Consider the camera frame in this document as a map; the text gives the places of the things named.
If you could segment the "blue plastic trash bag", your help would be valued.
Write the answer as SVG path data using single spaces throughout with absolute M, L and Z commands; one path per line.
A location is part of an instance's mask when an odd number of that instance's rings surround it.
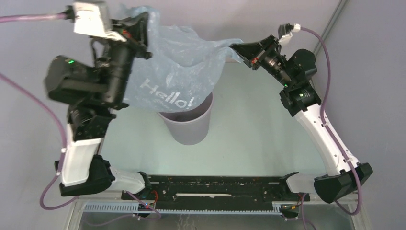
M 206 41 L 189 26 L 165 26 L 160 12 L 150 6 L 121 5 L 120 18 L 148 13 L 147 49 L 152 58 L 136 58 L 124 102 L 155 112 L 189 111 L 200 104 L 218 83 L 227 58 L 242 62 L 231 48 L 242 40 Z

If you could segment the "grey plastic trash bin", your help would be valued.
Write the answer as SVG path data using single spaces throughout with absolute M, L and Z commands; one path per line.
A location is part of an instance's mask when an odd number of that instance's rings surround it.
M 172 137 L 180 144 L 195 145 L 203 141 L 209 131 L 213 94 L 196 108 L 176 113 L 158 113 Z

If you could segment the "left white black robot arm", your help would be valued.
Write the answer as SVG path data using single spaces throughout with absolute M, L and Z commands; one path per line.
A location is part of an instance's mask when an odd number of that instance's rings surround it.
M 60 174 L 62 196 L 93 195 L 103 191 L 126 191 L 139 199 L 151 195 L 146 173 L 114 168 L 100 154 L 101 142 L 113 110 L 127 108 L 124 94 L 135 58 L 150 59 L 147 46 L 148 12 L 113 20 L 113 31 L 123 40 L 90 37 L 90 44 L 103 46 L 100 56 L 92 50 L 93 66 L 59 55 L 51 62 L 45 77 L 49 99 L 64 103 L 67 110 L 67 147 L 55 162 Z

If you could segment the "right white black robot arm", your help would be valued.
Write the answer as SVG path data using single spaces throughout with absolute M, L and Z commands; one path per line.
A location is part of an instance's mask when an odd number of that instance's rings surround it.
M 287 58 L 281 54 L 281 45 L 274 36 L 230 47 L 250 69 L 263 68 L 283 86 L 281 103 L 308 133 L 326 170 L 322 176 L 299 172 L 286 175 L 285 183 L 278 188 L 279 196 L 291 200 L 297 193 L 317 194 L 324 202 L 333 203 L 364 184 L 372 175 L 371 165 L 360 162 L 347 149 L 310 84 L 317 71 L 314 53 L 298 49 Z

